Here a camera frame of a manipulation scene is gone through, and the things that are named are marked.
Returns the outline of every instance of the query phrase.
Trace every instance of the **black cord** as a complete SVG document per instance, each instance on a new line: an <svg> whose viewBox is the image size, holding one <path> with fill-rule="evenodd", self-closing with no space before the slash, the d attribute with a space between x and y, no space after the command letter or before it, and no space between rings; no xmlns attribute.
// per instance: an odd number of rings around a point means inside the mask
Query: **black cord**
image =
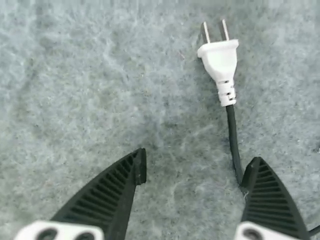
<svg viewBox="0 0 320 240"><path fill-rule="evenodd" d="M320 225L316 226L315 228L313 228L309 231L310 237L312 237L318 233L320 233Z"/></svg>
<svg viewBox="0 0 320 240"><path fill-rule="evenodd" d="M226 106L225 108L226 108L226 114L228 119L229 142L230 142L230 150L232 155L232 163L235 171L236 181L240 186L242 182L242 178L244 176L244 172L241 166L240 154L238 149L235 109L233 105Z"/></svg>

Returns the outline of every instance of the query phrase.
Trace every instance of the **white plug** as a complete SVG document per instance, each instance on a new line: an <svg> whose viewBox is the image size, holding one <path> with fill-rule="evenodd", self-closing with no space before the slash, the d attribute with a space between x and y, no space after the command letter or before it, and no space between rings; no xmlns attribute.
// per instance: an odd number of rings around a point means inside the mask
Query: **white plug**
<svg viewBox="0 0 320 240"><path fill-rule="evenodd" d="M205 70L215 81L222 107L234 105L237 102L234 75L237 68L237 39L229 40L225 20L222 20L225 41L210 42L206 22L203 23L203 36L206 42L198 51Z"/></svg>

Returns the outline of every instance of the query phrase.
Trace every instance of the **floor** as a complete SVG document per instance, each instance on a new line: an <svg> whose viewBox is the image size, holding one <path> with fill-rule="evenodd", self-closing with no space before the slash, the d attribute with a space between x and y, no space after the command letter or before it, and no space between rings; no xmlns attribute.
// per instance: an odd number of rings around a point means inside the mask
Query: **floor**
<svg viewBox="0 0 320 240"><path fill-rule="evenodd" d="M243 166L263 157L320 224L319 1L89 2L0 0L0 239L139 147L148 177L126 239L233 239L245 201L196 54L201 23L220 41L222 18L240 43Z"/></svg>

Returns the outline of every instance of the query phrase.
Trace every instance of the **plug prong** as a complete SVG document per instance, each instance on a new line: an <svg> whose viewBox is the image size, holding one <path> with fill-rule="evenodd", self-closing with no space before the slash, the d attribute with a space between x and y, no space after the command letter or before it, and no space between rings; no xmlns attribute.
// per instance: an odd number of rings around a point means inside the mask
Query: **plug prong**
<svg viewBox="0 0 320 240"><path fill-rule="evenodd" d="M229 33L228 33L228 28L227 28L227 24L226 24L226 20L222 19L222 28L223 28L223 33L224 33L224 39L226 41L229 41Z"/></svg>
<svg viewBox="0 0 320 240"><path fill-rule="evenodd" d="M201 31L202 31L204 43L209 44L210 43L210 36L209 36L208 26L205 21L201 25Z"/></svg>

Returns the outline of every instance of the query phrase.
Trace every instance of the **black rubber pad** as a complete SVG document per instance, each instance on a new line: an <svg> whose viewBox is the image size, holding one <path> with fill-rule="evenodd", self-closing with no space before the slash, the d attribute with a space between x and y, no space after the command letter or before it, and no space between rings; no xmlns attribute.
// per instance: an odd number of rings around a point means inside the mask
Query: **black rubber pad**
<svg viewBox="0 0 320 240"><path fill-rule="evenodd" d="M292 197L261 157L255 157L246 167L241 185L248 190L242 222L250 221L297 239L310 239Z"/></svg>
<svg viewBox="0 0 320 240"><path fill-rule="evenodd" d="M97 226L106 240L124 240L136 186L146 179L146 150L140 148L91 180L51 220Z"/></svg>

